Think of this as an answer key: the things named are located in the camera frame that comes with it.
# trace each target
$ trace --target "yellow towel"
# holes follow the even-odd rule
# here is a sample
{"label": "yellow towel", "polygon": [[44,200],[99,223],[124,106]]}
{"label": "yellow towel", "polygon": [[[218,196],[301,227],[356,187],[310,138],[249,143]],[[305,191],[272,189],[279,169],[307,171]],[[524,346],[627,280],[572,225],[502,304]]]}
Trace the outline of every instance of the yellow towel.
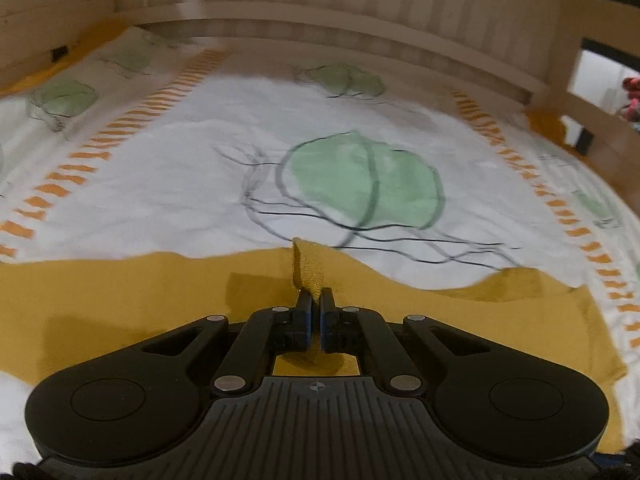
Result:
{"label": "yellow towel", "polygon": [[[373,308],[389,321],[426,314],[588,375],[610,405],[599,450],[623,447],[612,386],[626,369],[593,298],[585,287],[571,289],[533,269],[504,270],[467,288],[427,291],[385,278],[346,254],[297,240],[293,250],[198,260],[158,253],[1,265],[0,284],[0,370],[31,383],[209,314],[245,320],[260,308],[293,306],[297,286],[315,295],[330,286],[341,306]],[[356,367],[341,355],[311,353],[281,360],[276,371],[341,374]]]}

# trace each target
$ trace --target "green leaf print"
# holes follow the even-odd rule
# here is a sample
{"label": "green leaf print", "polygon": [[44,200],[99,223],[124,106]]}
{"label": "green leaf print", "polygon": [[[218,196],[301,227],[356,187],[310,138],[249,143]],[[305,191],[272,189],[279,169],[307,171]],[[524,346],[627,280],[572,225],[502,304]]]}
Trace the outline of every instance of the green leaf print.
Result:
{"label": "green leaf print", "polygon": [[357,131],[300,144],[289,152],[283,167],[297,183],[297,200],[339,211],[353,226],[424,229],[436,222],[444,207],[435,168],[415,153]]}
{"label": "green leaf print", "polygon": [[304,70],[303,73],[310,81],[322,85],[334,97],[372,98],[385,92],[385,85],[379,76],[346,63],[331,63]]}
{"label": "green leaf print", "polygon": [[575,196],[582,206],[595,217],[594,223],[598,227],[609,228],[620,224],[609,205],[587,195],[581,190],[572,192],[572,195]]}
{"label": "green leaf print", "polygon": [[98,92],[89,85],[73,79],[53,80],[30,94],[29,112],[58,132],[65,127],[65,119],[80,115],[97,100]]}

